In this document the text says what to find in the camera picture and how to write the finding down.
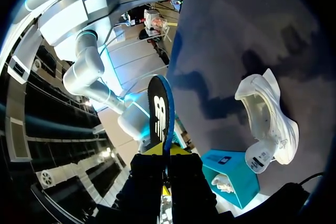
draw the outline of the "gray fabric surface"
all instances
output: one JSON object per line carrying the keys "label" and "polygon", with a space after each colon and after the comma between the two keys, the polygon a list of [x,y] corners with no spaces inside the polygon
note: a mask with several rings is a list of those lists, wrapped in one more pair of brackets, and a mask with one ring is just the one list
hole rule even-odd
{"label": "gray fabric surface", "polygon": [[336,90],[326,41],[301,0],[185,0],[167,77],[199,153],[245,151],[256,141],[234,94],[243,77],[269,67],[300,142],[291,164],[273,162],[258,175],[261,193],[323,171],[335,132]]}

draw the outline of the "white sneaker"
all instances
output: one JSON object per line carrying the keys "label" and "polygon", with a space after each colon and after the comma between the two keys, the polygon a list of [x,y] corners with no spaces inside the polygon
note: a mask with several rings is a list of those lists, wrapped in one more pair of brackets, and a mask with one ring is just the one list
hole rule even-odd
{"label": "white sneaker", "polygon": [[246,163],[255,173],[262,173],[272,158],[289,164],[299,144],[299,128],[280,108],[280,88],[270,69],[261,76],[253,74],[241,81],[235,94],[247,111],[251,133],[260,142],[250,146]]}

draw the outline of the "new balance logo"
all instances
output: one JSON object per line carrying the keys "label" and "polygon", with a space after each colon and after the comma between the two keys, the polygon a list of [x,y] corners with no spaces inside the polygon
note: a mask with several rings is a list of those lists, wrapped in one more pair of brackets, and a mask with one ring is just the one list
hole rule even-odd
{"label": "new balance logo", "polygon": [[158,96],[155,96],[154,104],[155,116],[158,119],[158,121],[155,123],[155,132],[162,142],[164,140],[163,130],[165,129],[166,125],[166,108],[162,97],[159,98]]}

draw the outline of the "cable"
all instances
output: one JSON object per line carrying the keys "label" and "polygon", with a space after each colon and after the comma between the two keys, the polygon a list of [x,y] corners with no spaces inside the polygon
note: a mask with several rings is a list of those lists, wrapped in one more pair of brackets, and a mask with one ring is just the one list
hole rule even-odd
{"label": "cable", "polygon": [[126,93],[122,96],[121,99],[124,100],[125,97],[126,97],[126,95],[128,95],[128,93],[131,91],[131,89],[133,89],[134,86],[137,85],[137,84],[139,83],[139,81],[141,81],[141,80],[143,80],[143,79],[145,79],[145,78],[147,78],[147,77],[152,77],[152,76],[157,76],[157,74],[156,74],[156,73],[153,73],[153,74],[150,74],[150,75],[148,75],[148,76],[144,76],[144,77],[138,79],[138,80],[137,80],[137,81],[136,81],[130,88],[127,89]]}
{"label": "cable", "polygon": [[167,8],[167,9],[173,11],[173,12],[177,12],[177,13],[178,13],[178,11],[176,11],[175,8],[174,8],[174,9],[173,9],[173,8],[169,8],[169,7],[164,6],[164,5],[160,4],[160,3],[157,3],[157,4],[158,4],[158,5],[161,5],[161,6],[165,7],[165,8]]}
{"label": "cable", "polygon": [[316,173],[314,175],[311,175],[310,177],[306,178],[301,183],[299,183],[299,185],[302,186],[303,184],[307,183],[308,181],[312,180],[313,178],[317,178],[317,177],[320,177],[320,176],[323,176],[323,173]]}
{"label": "cable", "polygon": [[104,52],[104,50],[107,49],[107,47],[108,47],[112,42],[114,42],[114,40],[116,40],[119,36],[123,35],[124,33],[125,33],[125,32],[123,31],[122,33],[120,33],[120,34],[118,34],[117,36],[115,36],[110,42],[108,42],[107,44],[105,44],[103,50],[99,53],[99,55],[101,56],[101,54]]}

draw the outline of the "blue box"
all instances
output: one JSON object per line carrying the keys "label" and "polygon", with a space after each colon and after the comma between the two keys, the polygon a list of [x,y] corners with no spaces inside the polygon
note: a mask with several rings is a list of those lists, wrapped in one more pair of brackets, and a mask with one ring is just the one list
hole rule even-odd
{"label": "blue box", "polygon": [[[245,163],[245,152],[210,150],[205,153],[203,173],[210,188],[233,205],[243,209],[260,191],[257,175]],[[221,192],[211,181],[219,173],[226,175],[234,193]]]}

